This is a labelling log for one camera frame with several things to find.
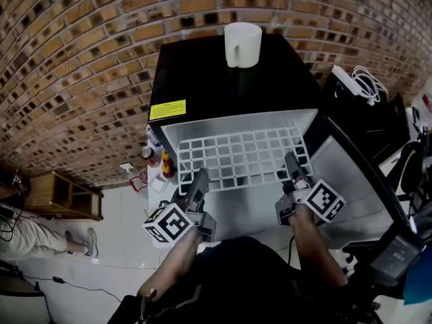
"open microwave door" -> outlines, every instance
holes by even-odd
[[[304,141],[313,167],[313,181],[326,181],[346,201],[333,222],[321,226],[330,248],[379,240],[393,223],[409,225],[382,172],[333,121],[317,117]]]

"white rack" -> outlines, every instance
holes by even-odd
[[[209,172],[209,192],[289,180],[284,171],[284,157],[289,151],[295,154],[305,174],[313,175],[303,137],[295,125],[181,140],[177,150],[180,194],[186,194],[184,185],[192,183],[194,172],[200,168]]]

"yellow sticker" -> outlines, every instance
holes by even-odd
[[[150,120],[181,114],[186,114],[186,100],[153,105],[150,110]]]

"wooden cabinet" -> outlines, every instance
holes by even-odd
[[[58,219],[102,220],[100,192],[55,173],[30,179],[31,191],[24,209],[38,215],[53,215]]]

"white mug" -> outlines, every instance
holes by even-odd
[[[258,63],[263,31],[251,23],[231,23],[225,28],[225,57],[231,68],[251,68]]]

